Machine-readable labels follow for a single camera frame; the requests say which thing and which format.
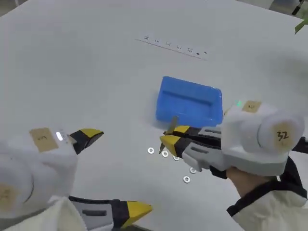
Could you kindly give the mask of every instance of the white tabletop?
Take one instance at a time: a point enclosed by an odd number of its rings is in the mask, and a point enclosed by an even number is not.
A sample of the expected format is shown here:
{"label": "white tabletop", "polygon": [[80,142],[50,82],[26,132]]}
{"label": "white tabletop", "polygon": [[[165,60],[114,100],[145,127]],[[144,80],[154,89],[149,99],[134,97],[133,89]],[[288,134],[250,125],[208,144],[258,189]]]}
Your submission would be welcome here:
{"label": "white tabletop", "polygon": [[[239,231],[225,211],[239,198],[228,180],[158,154],[160,83],[217,87],[224,108],[246,97],[305,112],[308,29],[295,36],[298,23],[232,0],[30,0],[0,18],[0,138],[49,123],[101,129],[72,195],[152,204],[138,225],[154,231]],[[208,60],[135,40],[146,33],[205,47]],[[307,187],[308,159],[293,157]]]}

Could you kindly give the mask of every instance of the tan label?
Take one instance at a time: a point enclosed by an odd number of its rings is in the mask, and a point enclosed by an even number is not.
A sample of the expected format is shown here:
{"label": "tan label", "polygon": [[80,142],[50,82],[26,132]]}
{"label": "tan label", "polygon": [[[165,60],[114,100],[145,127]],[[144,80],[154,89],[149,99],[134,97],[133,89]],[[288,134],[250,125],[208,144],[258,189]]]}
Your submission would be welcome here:
{"label": "tan label", "polygon": [[293,146],[292,130],[288,123],[280,123],[273,127],[274,146],[279,150],[290,150]]}
{"label": "tan label", "polygon": [[261,102],[248,100],[242,108],[242,111],[256,113],[260,106]]}
{"label": "tan label", "polygon": [[11,210],[17,195],[17,190],[14,187],[0,184],[0,210]]}
{"label": "tan label", "polygon": [[33,129],[29,133],[40,153],[59,148],[49,128]]}

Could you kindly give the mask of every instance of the blue container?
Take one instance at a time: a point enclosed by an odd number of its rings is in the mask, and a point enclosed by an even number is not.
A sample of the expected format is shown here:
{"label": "blue container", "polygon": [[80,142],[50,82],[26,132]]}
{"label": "blue container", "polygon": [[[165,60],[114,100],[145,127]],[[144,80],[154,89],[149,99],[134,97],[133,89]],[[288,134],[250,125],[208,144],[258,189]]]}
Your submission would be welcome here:
{"label": "blue container", "polygon": [[222,122],[222,96],[217,88],[165,76],[156,105],[156,119],[201,128]]}

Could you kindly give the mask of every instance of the human hand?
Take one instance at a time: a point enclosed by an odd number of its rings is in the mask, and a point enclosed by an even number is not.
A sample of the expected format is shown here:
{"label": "human hand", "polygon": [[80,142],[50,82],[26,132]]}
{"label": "human hand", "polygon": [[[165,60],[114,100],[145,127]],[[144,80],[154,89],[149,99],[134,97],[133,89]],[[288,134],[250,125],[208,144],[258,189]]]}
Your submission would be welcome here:
{"label": "human hand", "polygon": [[227,170],[227,177],[232,181],[241,197],[244,197],[247,193],[251,192],[259,185],[271,180],[270,177],[253,175],[238,170],[235,167],[231,167]]}

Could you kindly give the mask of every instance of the green plant leaf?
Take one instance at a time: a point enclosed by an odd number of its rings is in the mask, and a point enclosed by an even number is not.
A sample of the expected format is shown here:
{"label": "green plant leaf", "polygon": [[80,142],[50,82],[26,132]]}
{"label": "green plant leaf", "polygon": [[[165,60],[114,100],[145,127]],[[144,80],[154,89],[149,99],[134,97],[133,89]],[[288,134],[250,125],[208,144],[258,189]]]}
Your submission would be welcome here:
{"label": "green plant leaf", "polygon": [[295,34],[297,34],[297,32],[304,27],[304,25],[308,25],[308,19],[305,19],[303,22],[301,22],[300,24],[298,24],[295,27]]}

